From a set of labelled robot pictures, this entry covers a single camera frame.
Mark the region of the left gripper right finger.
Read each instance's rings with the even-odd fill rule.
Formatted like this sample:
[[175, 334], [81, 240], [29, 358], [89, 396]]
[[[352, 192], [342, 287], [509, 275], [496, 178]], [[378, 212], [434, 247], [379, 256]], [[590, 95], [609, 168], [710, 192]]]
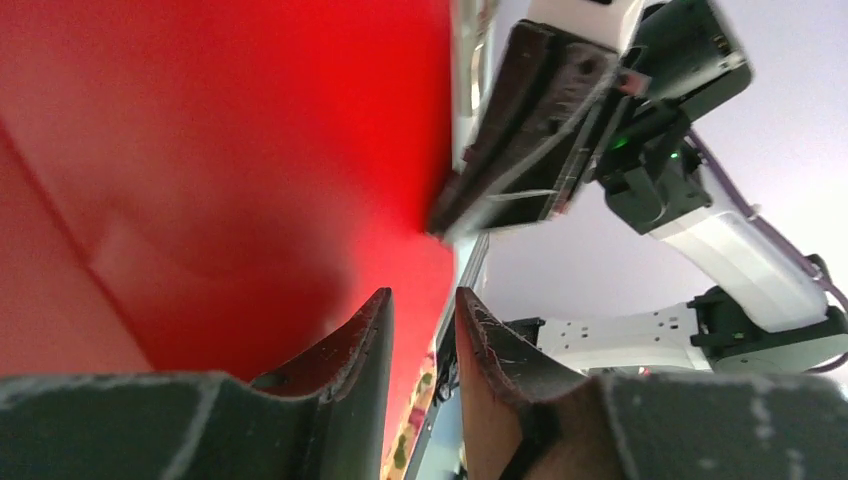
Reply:
[[455, 295], [472, 479], [843, 479], [847, 400], [812, 375], [585, 377]]

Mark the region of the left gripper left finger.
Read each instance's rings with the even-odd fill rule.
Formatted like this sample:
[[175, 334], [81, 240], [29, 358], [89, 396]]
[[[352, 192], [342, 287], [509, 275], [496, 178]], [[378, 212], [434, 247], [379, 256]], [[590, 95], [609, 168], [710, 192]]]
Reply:
[[222, 372], [11, 376], [5, 479], [375, 479], [394, 306], [376, 290], [322, 341], [251, 382]]

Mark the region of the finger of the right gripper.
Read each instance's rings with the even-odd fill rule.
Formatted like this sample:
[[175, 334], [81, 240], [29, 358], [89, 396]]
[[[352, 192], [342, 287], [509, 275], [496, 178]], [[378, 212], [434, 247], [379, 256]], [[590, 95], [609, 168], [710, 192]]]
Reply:
[[463, 172], [448, 182], [428, 221], [433, 236], [462, 236], [499, 210], [499, 196], [568, 136], [610, 85], [620, 54], [553, 26], [511, 30]]

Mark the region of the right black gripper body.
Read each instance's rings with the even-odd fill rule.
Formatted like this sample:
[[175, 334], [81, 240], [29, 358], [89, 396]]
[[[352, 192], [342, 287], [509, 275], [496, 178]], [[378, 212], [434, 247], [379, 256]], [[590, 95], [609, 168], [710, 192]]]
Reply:
[[646, 89], [624, 99], [624, 114], [593, 175], [607, 207], [640, 235], [711, 197], [686, 142], [693, 123], [752, 82], [748, 56], [715, 1], [668, 1], [647, 8], [630, 64]]

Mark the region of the red box lid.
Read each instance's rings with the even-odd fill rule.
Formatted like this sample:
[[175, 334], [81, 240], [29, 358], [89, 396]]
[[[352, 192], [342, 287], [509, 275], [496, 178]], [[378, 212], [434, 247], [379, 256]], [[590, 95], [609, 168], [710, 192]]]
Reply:
[[453, 277], [446, 1], [5, 1], [1, 370], [284, 363], [379, 287], [385, 438]]

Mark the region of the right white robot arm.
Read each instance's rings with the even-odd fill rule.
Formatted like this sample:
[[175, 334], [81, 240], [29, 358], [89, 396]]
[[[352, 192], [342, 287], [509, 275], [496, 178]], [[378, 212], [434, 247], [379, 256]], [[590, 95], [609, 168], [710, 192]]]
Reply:
[[540, 324], [584, 372], [822, 373], [847, 359], [847, 300], [823, 261], [759, 216], [693, 131], [751, 82], [713, 1], [534, 1], [495, 61], [495, 1], [451, 12], [454, 174], [428, 231], [446, 243], [562, 214], [580, 188], [714, 285], [650, 313]]

